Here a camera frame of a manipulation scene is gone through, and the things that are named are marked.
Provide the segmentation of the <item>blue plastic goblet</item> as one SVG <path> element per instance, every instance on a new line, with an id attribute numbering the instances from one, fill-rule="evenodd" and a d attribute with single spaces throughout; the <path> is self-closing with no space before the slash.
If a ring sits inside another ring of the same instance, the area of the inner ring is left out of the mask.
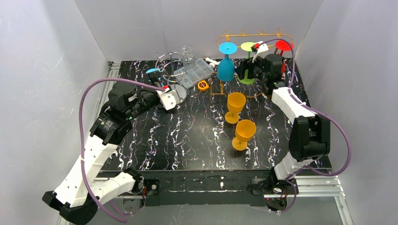
<path id="1" fill-rule="evenodd" d="M 224 54 L 224 58 L 219 62 L 217 78 L 220 81 L 229 82 L 235 74 L 235 66 L 229 56 L 237 51 L 237 46 L 232 42 L 224 42 L 220 44 L 219 51 Z"/>
<path id="2" fill-rule="evenodd" d="M 151 69 L 147 70 L 146 73 L 147 73 L 147 74 L 149 74 L 149 73 L 158 73 L 158 74 L 161 74 L 161 71 L 160 71 L 159 69 L 157 69 L 157 68 L 151 68 Z"/>

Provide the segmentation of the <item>green plastic goblet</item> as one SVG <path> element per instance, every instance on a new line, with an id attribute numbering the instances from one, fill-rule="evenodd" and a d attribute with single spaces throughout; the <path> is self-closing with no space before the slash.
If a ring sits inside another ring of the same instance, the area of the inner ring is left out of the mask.
<path id="1" fill-rule="evenodd" d="M 244 42 L 241 44 L 240 48 L 247 52 L 247 57 L 245 60 L 241 61 L 239 68 L 237 68 L 237 77 L 242 84 L 252 84 L 254 83 L 254 78 L 249 78 L 249 66 L 250 66 L 250 54 L 253 51 L 252 46 L 255 45 L 254 42 Z"/>

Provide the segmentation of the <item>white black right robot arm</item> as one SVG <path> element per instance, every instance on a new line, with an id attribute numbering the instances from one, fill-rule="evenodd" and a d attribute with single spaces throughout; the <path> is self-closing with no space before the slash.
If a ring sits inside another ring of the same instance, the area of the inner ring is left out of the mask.
<path id="1" fill-rule="evenodd" d="M 306 108 L 282 78 L 283 72 L 284 58 L 278 54 L 251 57 L 236 68 L 239 78 L 258 79 L 263 92 L 292 122 L 289 151 L 272 168 L 271 181 L 292 179 L 296 171 L 330 152 L 330 120 Z"/>

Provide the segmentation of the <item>red plastic goblet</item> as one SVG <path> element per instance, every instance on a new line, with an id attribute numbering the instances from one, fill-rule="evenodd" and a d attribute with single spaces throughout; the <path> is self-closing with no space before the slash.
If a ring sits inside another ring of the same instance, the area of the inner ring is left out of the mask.
<path id="1" fill-rule="evenodd" d="M 275 43 L 275 47 L 274 54 L 277 54 L 278 50 L 280 50 L 279 55 L 282 56 L 284 52 L 291 51 L 292 59 L 295 59 L 294 44 L 292 42 L 286 42 L 281 39 Z"/>

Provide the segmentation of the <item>clear glass wine glass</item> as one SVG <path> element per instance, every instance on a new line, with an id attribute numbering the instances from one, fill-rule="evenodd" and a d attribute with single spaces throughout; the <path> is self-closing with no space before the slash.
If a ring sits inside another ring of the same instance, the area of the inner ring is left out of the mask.
<path id="1" fill-rule="evenodd" d="M 181 54 L 185 57 L 185 65 L 186 70 L 192 70 L 196 67 L 196 60 L 194 57 L 193 49 L 190 45 L 184 45 L 181 48 Z"/>

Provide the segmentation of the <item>chrome spiral glass rack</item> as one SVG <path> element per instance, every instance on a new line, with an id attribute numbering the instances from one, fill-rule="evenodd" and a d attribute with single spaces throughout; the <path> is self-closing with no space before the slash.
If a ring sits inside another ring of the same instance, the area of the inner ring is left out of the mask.
<path id="1" fill-rule="evenodd" d="M 164 73 L 162 78 L 167 85 L 176 90 L 177 105 L 182 105 L 187 98 L 187 89 L 180 82 L 187 80 L 189 74 L 186 56 L 179 52 L 157 52 L 154 58 L 156 59 L 155 68 Z"/>

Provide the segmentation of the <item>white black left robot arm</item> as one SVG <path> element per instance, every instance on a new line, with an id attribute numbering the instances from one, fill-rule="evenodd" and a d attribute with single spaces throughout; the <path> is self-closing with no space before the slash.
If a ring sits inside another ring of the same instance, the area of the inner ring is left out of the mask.
<path id="1" fill-rule="evenodd" d="M 93 182 L 106 161 L 116 153 L 124 137 L 132 130 L 132 121 L 151 109 L 176 113 L 180 97 L 176 90 L 159 81 L 161 72 L 146 73 L 145 82 L 110 78 L 113 83 L 108 100 L 94 121 L 89 136 L 80 132 L 80 156 L 63 182 L 44 193 L 42 200 L 57 210 L 66 221 L 85 225 L 103 209 L 106 203 L 131 192 L 145 203 L 150 187 L 144 176 L 127 168 L 113 178 L 94 185 Z"/>

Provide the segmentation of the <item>blue plastic goblet back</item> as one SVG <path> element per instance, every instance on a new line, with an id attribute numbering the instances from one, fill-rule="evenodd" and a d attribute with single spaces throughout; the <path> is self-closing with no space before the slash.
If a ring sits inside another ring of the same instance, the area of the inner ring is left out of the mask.
<path id="1" fill-rule="evenodd" d="M 235 66 L 229 56 L 237 51 L 237 46 L 232 42 L 224 42 L 220 44 L 219 51 L 224 54 L 224 58 L 219 62 L 217 78 L 220 81 L 229 82 L 235 74 Z"/>

